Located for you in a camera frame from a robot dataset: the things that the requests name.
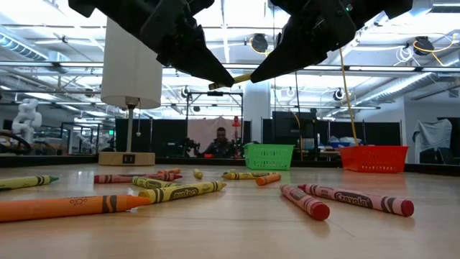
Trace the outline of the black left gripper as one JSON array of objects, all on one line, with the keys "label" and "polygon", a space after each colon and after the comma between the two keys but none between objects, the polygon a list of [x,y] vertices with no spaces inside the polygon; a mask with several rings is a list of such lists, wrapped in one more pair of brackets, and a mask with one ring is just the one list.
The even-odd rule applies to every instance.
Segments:
[{"label": "black left gripper", "polygon": [[139,30],[139,40],[157,53],[161,64],[224,86],[234,79],[206,47],[202,27],[193,16],[214,0],[147,1],[152,6]]}]

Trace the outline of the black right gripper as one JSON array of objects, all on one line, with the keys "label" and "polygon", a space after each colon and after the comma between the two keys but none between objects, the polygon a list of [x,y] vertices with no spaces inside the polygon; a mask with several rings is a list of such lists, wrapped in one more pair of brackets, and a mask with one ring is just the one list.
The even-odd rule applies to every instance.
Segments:
[{"label": "black right gripper", "polygon": [[323,54],[348,44],[357,26],[353,1],[292,0],[287,2],[292,24],[286,24],[277,47],[251,74],[251,82],[296,72],[323,61]]}]

